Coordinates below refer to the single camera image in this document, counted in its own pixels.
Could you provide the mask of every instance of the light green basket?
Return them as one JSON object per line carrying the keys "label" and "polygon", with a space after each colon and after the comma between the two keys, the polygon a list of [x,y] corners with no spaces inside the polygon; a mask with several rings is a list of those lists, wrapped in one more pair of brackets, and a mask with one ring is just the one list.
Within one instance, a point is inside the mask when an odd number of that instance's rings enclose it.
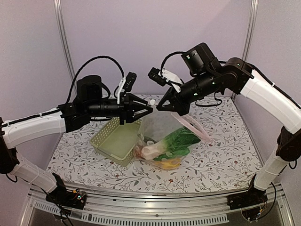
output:
{"label": "light green basket", "polygon": [[[112,150],[110,151],[109,148],[106,148],[106,142],[112,141],[114,140],[114,137],[110,137],[111,135],[114,136],[114,132],[118,131],[119,126],[122,126],[124,128],[126,128],[126,126],[129,126],[131,128],[133,128],[133,126],[136,125],[136,127],[134,127],[133,131],[125,131],[124,130],[124,134],[119,133],[118,136],[116,137],[116,139],[123,139],[126,136],[130,136],[131,135],[131,142],[127,143],[127,148],[120,150],[120,153],[122,153],[123,157],[118,157],[116,154],[112,153],[112,152],[116,152],[119,150]],[[128,163],[132,160],[133,158],[133,152],[132,149],[135,146],[135,144],[138,141],[138,130],[140,128],[141,125],[141,120],[137,120],[131,124],[125,124],[125,125],[120,125],[119,124],[119,118],[112,118],[101,130],[98,131],[98,133],[96,133],[90,140],[90,144],[94,147],[95,151],[97,151],[99,154],[107,157],[108,159],[111,159],[112,161],[122,165],[122,166],[127,166]]]}

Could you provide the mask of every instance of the clear plastic bag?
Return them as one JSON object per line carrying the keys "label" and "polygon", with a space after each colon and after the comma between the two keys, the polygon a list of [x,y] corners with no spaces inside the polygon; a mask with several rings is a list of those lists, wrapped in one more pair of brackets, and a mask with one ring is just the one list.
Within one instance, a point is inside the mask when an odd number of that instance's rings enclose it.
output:
{"label": "clear plastic bag", "polygon": [[188,115],[159,112],[143,117],[134,156],[165,170],[177,168],[200,140],[212,140],[202,126]]}

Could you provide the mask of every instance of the floral pattern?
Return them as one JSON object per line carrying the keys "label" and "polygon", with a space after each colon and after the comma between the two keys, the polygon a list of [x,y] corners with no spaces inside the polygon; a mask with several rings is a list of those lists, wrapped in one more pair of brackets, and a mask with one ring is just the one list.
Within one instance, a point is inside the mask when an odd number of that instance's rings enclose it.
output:
{"label": "floral pattern", "polygon": [[[141,97],[157,103],[162,98]],[[70,182],[136,192],[203,193],[246,188],[261,164],[232,100],[221,99],[218,107],[191,104],[190,115],[202,123],[213,142],[200,142],[175,170],[163,170],[140,160],[122,167],[105,158],[89,143],[105,122],[91,122],[63,134],[48,172]],[[199,101],[203,105],[214,102],[213,97]]]}

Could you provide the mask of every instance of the plastic basket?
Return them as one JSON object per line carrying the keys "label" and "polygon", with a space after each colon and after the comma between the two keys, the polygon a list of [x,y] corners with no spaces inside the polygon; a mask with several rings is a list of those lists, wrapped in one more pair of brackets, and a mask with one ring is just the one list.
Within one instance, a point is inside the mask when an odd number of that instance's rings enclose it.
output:
{"label": "plastic basket", "polygon": [[[135,122],[136,125],[140,127],[141,125],[141,120],[137,120]],[[128,163],[132,160],[134,157],[132,149],[136,144],[136,141],[133,142],[131,148],[128,150],[122,150],[123,152],[126,152],[125,156],[123,158],[120,158],[116,156],[113,153],[110,153],[110,151],[103,149],[101,146],[102,144],[108,139],[110,135],[113,134],[113,132],[119,127],[119,126],[126,126],[125,125],[120,125],[119,124],[119,118],[112,118],[103,128],[101,128],[98,133],[96,133],[90,140],[90,144],[94,147],[95,151],[97,151],[99,154],[107,157],[108,159],[111,159],[112,161],[122,165],[122,166],[127,166]]]}

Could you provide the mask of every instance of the table surface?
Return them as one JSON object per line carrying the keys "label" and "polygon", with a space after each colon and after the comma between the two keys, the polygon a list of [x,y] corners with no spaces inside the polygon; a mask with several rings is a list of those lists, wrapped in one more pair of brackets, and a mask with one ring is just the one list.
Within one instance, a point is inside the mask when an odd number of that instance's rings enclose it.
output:
{"label": "table surface", "polygon": [[[162,98],[139,96],[157,103]],[[261,163],[232,100],[221,99],[218,107],[191,105],[190,115],[201,122],[213,143],[200,142],[175,170],[162,170],[138,160],[122,167],[103,157],[89,141],[106,122],[91,122],[63,134],[47,171],[65,181],[136,192],[204,193],[247,188]],[[205,97],[199,103],[214,102],[213,97]]]}

